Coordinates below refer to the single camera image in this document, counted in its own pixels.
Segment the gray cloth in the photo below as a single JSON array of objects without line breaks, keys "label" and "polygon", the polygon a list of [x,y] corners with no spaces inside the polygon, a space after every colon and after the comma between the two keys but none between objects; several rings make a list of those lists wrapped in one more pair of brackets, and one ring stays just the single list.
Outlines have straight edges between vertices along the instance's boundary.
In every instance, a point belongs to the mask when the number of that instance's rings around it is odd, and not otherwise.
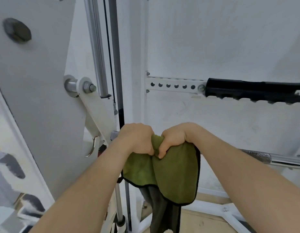
[{"label": "gray cloth", "polygon": [[166,200],[156,186],[139,188],[144,199],[152,207],[150,233],[163,233],[172,230],[179,233],[181,206]]}]

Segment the person's left hand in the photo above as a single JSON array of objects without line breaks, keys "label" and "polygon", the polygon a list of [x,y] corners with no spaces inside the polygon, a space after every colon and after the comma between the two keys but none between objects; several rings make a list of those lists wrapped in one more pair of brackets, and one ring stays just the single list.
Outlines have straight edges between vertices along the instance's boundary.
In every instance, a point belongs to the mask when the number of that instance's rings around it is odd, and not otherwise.
[{"label": "person's left hand", "polygon": [[151,136],[154,134],[152,127],[142,123],[125,124],[115,140],[124,140],[129,152],[154,155]]}]

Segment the forearm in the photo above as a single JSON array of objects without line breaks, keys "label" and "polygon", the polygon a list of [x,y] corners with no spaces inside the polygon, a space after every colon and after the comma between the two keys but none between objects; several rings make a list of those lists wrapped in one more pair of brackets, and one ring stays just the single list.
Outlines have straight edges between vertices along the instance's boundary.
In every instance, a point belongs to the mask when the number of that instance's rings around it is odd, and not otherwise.
[{"label": "forearm", "polygon": [[199,148],[238,210],[257,232],[300,232],[300,189],[272,168],[196,126]]},{"label": "forearm", "polygon": [[43,215],[31,233],[100,232],[117,179],[130,152],[115,140]]}]

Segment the hand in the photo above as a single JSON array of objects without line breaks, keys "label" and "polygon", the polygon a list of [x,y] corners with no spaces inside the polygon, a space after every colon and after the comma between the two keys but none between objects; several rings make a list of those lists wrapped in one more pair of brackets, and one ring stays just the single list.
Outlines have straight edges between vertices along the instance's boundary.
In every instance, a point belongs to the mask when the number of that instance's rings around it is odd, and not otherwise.
[{"label": "hand", "polygon": [[123,139],[128,145],[129,153],[154,155],[151,136],[154,134],[152,128],[142,123],[125,124],[116,140]]},{"label": "hand", "polygon": [[171,146],[183,144],[185,141],[193,143],[191,139],[191,133],[198,127],[200,126],[195,123],[181,123],[179,125],[166,129],[162,133],[164,141],[159,147],[158,157],[163,158],[166,155],[167,150]]}]

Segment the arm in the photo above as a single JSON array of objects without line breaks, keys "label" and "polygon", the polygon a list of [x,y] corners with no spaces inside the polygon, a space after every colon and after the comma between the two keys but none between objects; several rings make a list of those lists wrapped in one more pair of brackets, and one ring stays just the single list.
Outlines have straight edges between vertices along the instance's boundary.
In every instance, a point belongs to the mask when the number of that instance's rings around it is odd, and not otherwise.
[{"label": "arm", "polygon": [[132,152],[154,154],[152,128],[124,125],[118,137],[43,215],[30,233],[100,232],[121,170]]},{"label": "arm", "polygon": [[159,157],[170,146],[194,143],[257,232],[300,232],[300,189],[275,170],[194,123],[179,124],[162,135]]}]

